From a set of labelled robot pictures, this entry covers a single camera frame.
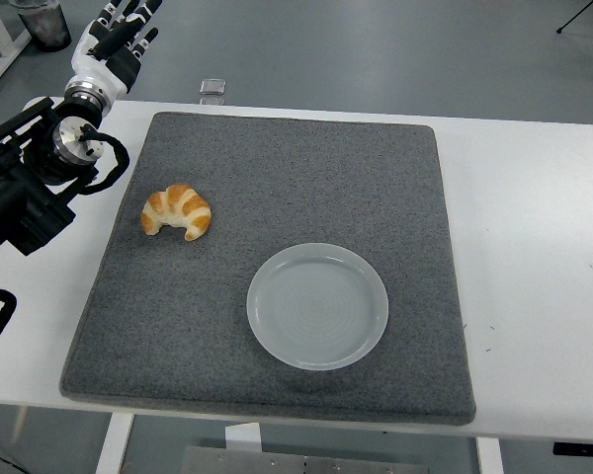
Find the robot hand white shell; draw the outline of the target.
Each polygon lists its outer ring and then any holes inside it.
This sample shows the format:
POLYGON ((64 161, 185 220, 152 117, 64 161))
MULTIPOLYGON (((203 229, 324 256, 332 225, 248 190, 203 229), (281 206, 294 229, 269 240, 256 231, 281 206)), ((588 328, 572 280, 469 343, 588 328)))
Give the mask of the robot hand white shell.
POLYGON ((143 29, 161 5, 160 0, 107 2, 77 43, 69 84, 88 83, 110 101, 126 96, 158 35, 157 28, 143 29))

